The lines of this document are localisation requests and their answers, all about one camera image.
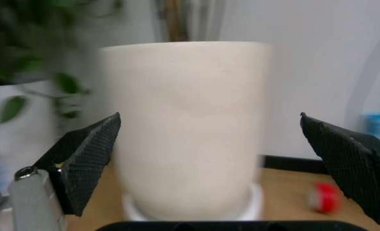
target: black base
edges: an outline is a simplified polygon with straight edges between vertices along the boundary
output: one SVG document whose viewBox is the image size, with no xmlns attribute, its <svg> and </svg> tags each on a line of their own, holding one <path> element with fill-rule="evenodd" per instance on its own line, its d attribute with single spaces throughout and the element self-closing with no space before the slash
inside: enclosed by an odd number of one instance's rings
<svg viewBox="0 0 380 231">
<path fill-rule="evenodd" d="M 322 160 L 265 155 L 264 167 L 298 172 L 328 174 Z"/>
</svg>

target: white saucer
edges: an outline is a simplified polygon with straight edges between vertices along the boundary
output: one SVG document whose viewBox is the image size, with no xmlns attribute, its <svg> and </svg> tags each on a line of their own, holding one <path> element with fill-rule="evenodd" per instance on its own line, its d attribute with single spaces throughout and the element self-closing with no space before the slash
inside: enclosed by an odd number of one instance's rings
<svg viewBox="0 0 380 231">
<path fill-rule="evenodd" d="M 246 208 L 241 212 L 238 217 L 229 218 L 226 220 L 258 220 L 262 215 L 263 207 L 263 193 L 262 188 L 258 184 L 252 184 L 250 187 L 251 198 Z M 154 221 L 154 218 L 144 216 L 136 207 L 135 202 L 131 195 L 124 194 L 122 197 L 124 215 L 127 220 L 132 221 Z"/>
</svg>

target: textured rubber pad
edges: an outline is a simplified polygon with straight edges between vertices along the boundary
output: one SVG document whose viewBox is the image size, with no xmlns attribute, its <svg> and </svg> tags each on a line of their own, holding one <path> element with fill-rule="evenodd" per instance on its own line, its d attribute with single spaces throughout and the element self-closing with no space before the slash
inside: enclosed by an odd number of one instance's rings
<svg viewBox="0 0 380 231">
<path fill-rule="evenodd" d="M 346 197 L 380 224 L 380 140 L 301 114 L 301 128 Z"/>
<path fill-rule="evenodd" d="M 81 216 L 110 161 L 118 131 L 119 113 L 86 128 L 66 133 L 34 165 L 49 172 L 65 214 Z"/>
</svg>

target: houseplant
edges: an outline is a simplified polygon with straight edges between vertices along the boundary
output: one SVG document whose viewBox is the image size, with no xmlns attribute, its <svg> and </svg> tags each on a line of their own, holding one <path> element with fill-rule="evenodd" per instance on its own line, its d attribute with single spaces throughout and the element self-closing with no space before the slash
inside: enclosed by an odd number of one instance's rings
<svg viewBox="0 0 380 231">
<path fill-rule="evenodd" d="M 31 164 L 56 138 L 56 128 L 79 116 L 80 99 L 90 91 L 62 71 L 67 49 L 80 49 L 73 29 L 94 15 L 97 0 L 0 0 L 0 175 Z"/>
</svg>

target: white wall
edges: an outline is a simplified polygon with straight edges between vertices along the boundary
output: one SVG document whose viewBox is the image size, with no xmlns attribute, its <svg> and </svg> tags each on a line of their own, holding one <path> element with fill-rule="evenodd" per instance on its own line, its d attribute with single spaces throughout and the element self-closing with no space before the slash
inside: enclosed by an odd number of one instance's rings
<svg viewBox="0 0 380 231">
<path fill-rule="evenodd" d="M 380 58 L 380 49 L 373 52 L 380 41 L 380 0 L 229 0 L 220 40 L 275 47 L 263 154 L 317 158 L 302 135 L 300 112 L 359 129 L 353 121 L 380 103 L 380 64 L 364 68 L 369 55 Z M 365 87 L 368 74 L 378 78 L 372 89 Z M 364 87 L 356 87 L 361 78 Z"/>
</svg>

